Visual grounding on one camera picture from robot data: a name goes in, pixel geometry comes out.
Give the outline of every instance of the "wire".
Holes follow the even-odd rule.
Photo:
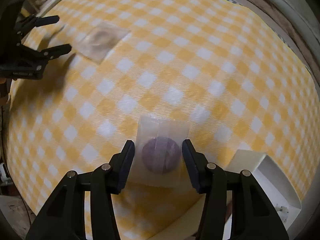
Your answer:
[[[3,106],[1,106],[1,144],[2,144],[2,153],[3,153],[3,158],[2,158],[2,159],[3,159],[3,163],[4,163],[5,168],[6,168],[7,172],[9,173],[9,170],[8,170],[8,168],[7,168],[7,163],[6,163],[6,154],[5,154],[5,151],[4,151],[3,130],[4,130],[4,123],[3,123]],[[30,227],[31,227],[32,223],[31,223],[31,218],[30,218],[30,215],[29,215],[29,212],[28,212],[28,209],[27,209],[27,205],[26,205],[23,197],[21,196],[20,191],[19,191],[18,189],[17,189],[17,191],[18,191],[18,193],[19,193],[19,195],[20,195],[20,198],[21,198],[21,200],[22,200],[22,202],[23,202],[23,205],[24,205],[24,207],[25,207],[25,209],[26,209],[26,212],[27,212],[27,215],[28,215],[28,219],[29,219],[29,223],[30,223]]]

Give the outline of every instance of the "yellow and white checkered tablecloth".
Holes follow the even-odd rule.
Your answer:
[[[7,161],[34,212],[67,171],[93,171],[135,140],[147,113],[188,120],[197,151],[223,167],[237,149],[267,152],[304,197],[320,160],[318,96],[303,63],[248,8],[62,0],[55,14],[60,22],[33,30],[28,46],[43,48],[50,36],[50,45],[76,45],[104,20],[131,33],[100,65],[73,50],[50,62],[42,80],[13,83]],[[122,239],[147,239],[199,195],[184,169],[177,188],[128,183],[112,197]]]

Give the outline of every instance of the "bolt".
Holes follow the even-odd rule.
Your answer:
[[[68,171],[67,177],[72,178],[76,173],[74,171]]]
[[[243,174],[244,176],[246,176],[246,177],[249,177],[249,176],[251,175],[251,172],[248,171],[248,170],[243,170],[243,171],[242,171],[242,174]]]
[[[214,163],[208,163],[207,168],[210,170],[214,170],[216,168],[216,165]]]
[[[103,165],[101,166],[101,168],[102,168],[104,171],[107,171],[107,170],[109,170],[109,169],[111,168],[111,166],[110,166],[110,164],[105,163],[105,164],[103,164]]]

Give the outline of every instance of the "open cardboard box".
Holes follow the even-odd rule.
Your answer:
[[[288,218],[284,223],[286,229],[293,223],[301,211],[301,200],[282,169],[265,153],[237,150],[226,171],[240,173],[249,170],[263,188],[273,206],[288,208]],[[199,199],[183,216],[159,232],[150,240],[184,240],[193,235],[200,223],[205,195]],[[231,217],[225,225],[223,239],[229,239]]]

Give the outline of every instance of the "plastic wrapper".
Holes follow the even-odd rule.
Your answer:
[[[182,142],[188,133],[188,122],[141,116],[129,181],[176,187],[180,182]]]
[[[128,29],[102,22],[78,43],[76,49],[82,55],[100,64],[108,52],[128,33]]]

